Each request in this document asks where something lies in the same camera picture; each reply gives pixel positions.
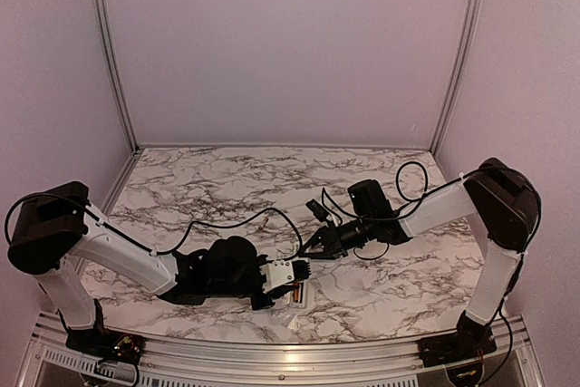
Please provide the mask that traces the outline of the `white remote control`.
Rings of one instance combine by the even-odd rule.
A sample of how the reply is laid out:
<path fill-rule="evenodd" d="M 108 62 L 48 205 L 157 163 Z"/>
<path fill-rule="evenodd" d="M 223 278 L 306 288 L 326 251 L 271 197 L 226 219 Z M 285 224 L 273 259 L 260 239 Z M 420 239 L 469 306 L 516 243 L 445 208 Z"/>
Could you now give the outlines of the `white remote control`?
<path fill-rule="evenodd" d="M 308 304 L 308 282 L 295 283 L 293 290 L 282 297 L 284 304 L 290 308 L 305 309 Z"/>

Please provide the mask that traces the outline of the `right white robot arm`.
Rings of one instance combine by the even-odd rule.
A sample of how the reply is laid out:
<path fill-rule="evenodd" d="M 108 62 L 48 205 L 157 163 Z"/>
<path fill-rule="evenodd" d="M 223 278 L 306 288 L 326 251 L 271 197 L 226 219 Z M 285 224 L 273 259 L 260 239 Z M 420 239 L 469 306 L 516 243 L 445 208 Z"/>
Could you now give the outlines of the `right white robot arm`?
<path fill-rule="evenodd" d="M 465 217 L 479 218 L 488 232 L 484 266 L 467 308 L 449 338 L 449 350 L 467 358 L 484 343 L 484 333 L 515 286 L 524 255 L 542 218 L 542 200 L 531 181 L 496 158 L 425 191 L 393 209 L 379 182 L 366 179 L 347 189 L 349 221 L 325 222 L 299 250 L 302 258 L 334 260 L 378 241 L 394 247 Z"/>

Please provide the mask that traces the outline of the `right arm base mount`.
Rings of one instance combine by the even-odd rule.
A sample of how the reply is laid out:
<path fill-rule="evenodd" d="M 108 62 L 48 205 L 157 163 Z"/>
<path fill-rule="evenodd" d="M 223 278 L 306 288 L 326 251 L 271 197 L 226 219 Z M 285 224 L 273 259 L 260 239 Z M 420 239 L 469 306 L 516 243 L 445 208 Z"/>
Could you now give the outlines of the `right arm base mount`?
<path fill-rule="evenodd" d="M 480 341 L 459 333 L 443 334 L 418 341 L 419 356 L 425 367 L 456 363 L 494 353 L 497 345 L 494 339 L 484 336 Z"/>

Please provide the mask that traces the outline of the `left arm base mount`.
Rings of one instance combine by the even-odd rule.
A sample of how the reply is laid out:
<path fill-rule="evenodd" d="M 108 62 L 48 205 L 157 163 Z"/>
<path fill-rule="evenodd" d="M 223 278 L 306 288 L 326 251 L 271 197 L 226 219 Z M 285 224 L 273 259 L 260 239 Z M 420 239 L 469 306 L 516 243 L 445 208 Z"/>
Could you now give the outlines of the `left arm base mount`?
<path fill-rule="evenodd" d="M 145 338 L 105 329 L 103 333 L 89 330 L 71 330 L 67 334 L 66 347 L 80 353 L 99 357 L 105 361 L 138 364 L 144 350 Z"/>

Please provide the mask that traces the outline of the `black gold AAA battery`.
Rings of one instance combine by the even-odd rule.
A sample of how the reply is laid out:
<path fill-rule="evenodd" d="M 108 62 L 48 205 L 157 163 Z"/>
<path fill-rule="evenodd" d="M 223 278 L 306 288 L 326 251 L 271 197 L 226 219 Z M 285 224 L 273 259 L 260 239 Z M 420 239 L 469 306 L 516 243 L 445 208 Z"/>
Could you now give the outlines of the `black gold AAA battery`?
<path fill-rule="evenodd" d="M 268 218 L 265 218 L 265 219 L 264 219 L 264 220 L 263 220 L 263 221 L 260 223 L 260 225 L 258 226 L 258 231 L 262 231 L 262 230 L 263 230 L 263 229 L 264 229 L 264 228 L 267 226 L 268 220 L 269 220 Z"/>

